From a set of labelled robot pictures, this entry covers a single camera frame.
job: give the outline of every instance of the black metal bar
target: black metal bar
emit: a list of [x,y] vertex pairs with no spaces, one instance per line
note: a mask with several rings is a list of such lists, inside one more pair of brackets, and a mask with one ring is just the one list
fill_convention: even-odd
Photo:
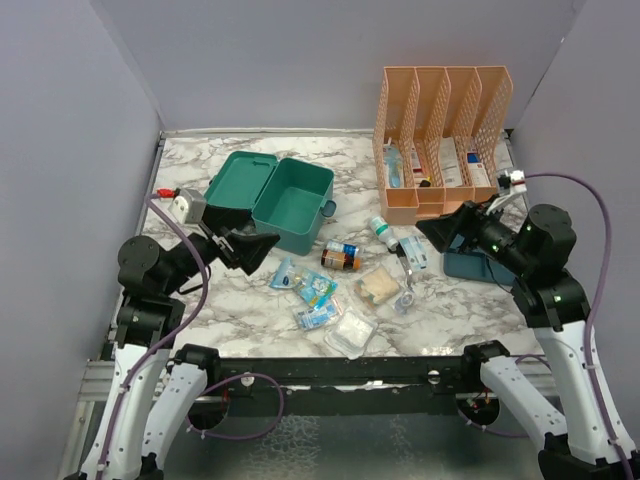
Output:
[[[253,389],[250,396],[230,392],[228,415],[238,417],[270,417],[278,411],[278,395],[273,387]],[[207,407],[200,405],[200,411]],[[453,395],[436,395],[431,385],[390,387],[375,390],[343,391],[333,387],[310,390],[287,390],[285,415],[385,415],[429,413],[455,415]]]
[[245,358],[221,359],[223,377],[263,373],[280,385],[429,385],[434,394],[465,393],[461,357]]

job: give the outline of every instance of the metal floor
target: metal floor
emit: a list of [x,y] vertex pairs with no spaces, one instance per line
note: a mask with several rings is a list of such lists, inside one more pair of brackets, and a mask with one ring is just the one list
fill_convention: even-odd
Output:
[[[268,419],[238,418],[225,430],[256,431]],[[520,431],[506,413],[496,422]],[[528,440],[504,439],[465,426],[458,416],[427,414],[285,417],[263,439],[201,440],[178,434],[166,480],[539,480]]]

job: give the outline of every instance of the white bottle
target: white bottle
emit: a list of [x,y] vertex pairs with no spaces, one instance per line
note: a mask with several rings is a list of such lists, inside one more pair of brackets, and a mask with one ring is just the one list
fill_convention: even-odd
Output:
[[393,236],[393,231],[389,228],[389,224],[384,218],[380,216],[373,217],[369,221],[369,227],[378,236],[378,240],[384,242],[392,252],[395,251],[398,246],[398,240]]

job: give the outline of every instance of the teal case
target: teal case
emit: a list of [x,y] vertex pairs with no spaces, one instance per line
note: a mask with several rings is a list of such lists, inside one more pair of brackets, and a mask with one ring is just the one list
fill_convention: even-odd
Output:
[[278,233],[278,248],[306,255],[335,212],[333,179],[332,170],[295,158],[234,152],[204,196],[210,205],[251,210],[258,233]]

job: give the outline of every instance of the box handle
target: box handle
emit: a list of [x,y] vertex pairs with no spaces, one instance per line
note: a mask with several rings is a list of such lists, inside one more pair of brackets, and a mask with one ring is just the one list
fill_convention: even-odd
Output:
[[336,202],[327,200],[327,203],[320,209],[320,213],[323,217],[333,217],[333,214],[336,213]]

